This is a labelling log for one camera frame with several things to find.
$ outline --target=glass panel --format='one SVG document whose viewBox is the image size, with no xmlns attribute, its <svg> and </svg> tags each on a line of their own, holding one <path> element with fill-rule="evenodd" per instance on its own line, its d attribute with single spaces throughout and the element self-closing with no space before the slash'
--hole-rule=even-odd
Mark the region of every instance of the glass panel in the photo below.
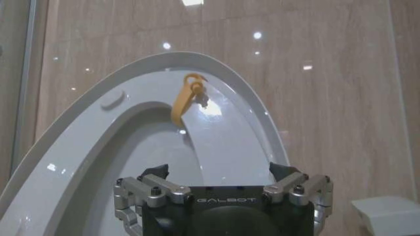
<svg viewBox="0 0 420 236">
<path fill-rule="evenodd" d="M 0 192 L 10 178 L 30 0 L 0 0 Z"/>
</svg>

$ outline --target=yellow object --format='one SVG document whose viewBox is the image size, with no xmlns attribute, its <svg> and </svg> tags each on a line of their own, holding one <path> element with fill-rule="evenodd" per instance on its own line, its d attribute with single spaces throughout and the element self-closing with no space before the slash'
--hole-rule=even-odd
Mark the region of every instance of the yellow object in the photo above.
<svg viewBox="0 0 420 236">
<path fill-rule="evenodd" d="M 204 93 L 203 81 L 206 79 L 198 73 L 191 73 L 184 77 L 184 86 L 176 97 L 171 112 L 172 122 L 182 128 L 184 127 L 182 116 L 191 105 L 192 98 Z"/>
</svg>

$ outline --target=logo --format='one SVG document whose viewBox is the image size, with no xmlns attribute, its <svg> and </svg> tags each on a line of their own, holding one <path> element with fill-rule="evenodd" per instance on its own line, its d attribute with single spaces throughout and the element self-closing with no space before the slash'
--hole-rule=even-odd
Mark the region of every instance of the logo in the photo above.
<svg viewBox="0 0 420 236">
<path fill-rule="evenodd" d="M 256 198 L 200 198 L 199 203 L 255 203 Z"/>
</svg>

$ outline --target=wall tile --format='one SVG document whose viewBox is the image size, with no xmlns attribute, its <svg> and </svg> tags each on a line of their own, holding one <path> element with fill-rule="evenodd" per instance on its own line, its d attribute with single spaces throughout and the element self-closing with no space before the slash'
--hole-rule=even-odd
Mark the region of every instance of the wall tile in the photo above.
<svg viewBox="0 0 420 236">
<path fill-rule="evenodd" d="M 406 118 L 420 199 L 420 1 L 391 0 Z"/>
<path fill-rule="evenodd" d="M 143 44 L 143 47 L 136 47 L 138 55 L 143 57 L 168 51 L 202 51 L 200 24 L 143 31 L 139 32 L 138 37 L 136 43 Z M 164 43 L 168 43 L 171 46 L 168 50 L 164 47 Z"/>
<path fill-rule="evenodd" d="M 94 38 L 108 34 L 112 26 L 112 0 L 82 0 L 79 4 L 79 18 L 72 27 L 74 38 Z"/>
<path fill-rule="evenodd" d="M 108 24 L 110 34 L 138 31 L 135 7 L 136 0 L 114 0 L 111 22 Z"/>
<path fill-rule="evenodd" d="M 206 0 L 203 21 L 316 9 L 356 1 L 360 0 Z"/>
<path fill-rule="evenodd" d="M 328 155 L 335 213 L 327 234 L 358 235 L 350 201 L 383 195 L 414 198 L 387 4 L 318 9 L 312 30 L 320 76 L 327 79 Z"/>
<path fill-rule="evenodd" d="M 138 0 L 135 21 L 142 30 L 198 23 L 202 6 L 186 7 L 180 0 Z"/>
<path fill-rule="evenodd" d="M 79 4 L 72 1 L 50 1 L 46 42 L 55 43 L 76 37 L 82 5 L 82 1 Z"/>
<path fill-rule="evenodd" d="M 108 39 L 106 74 L 111 74 L 135 60 L 136 33 L 111 35 Z"/>
</svg>

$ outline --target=robotic hand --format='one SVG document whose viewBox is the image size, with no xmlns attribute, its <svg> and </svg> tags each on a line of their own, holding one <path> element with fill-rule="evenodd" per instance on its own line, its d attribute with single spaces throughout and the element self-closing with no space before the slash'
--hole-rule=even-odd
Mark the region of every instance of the robotic hand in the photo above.
<svg viewBox="0 0 420 236">
<path fill-rule="evenodd" d="M 166 180 L 168 165 L 150 168 L 118 180 L 115 215 L 131 236 L 318 236 L 332 181 L 274 163 L 270 171 L 278 182 L 268 186 L 188 187 Z"/>
</svg>

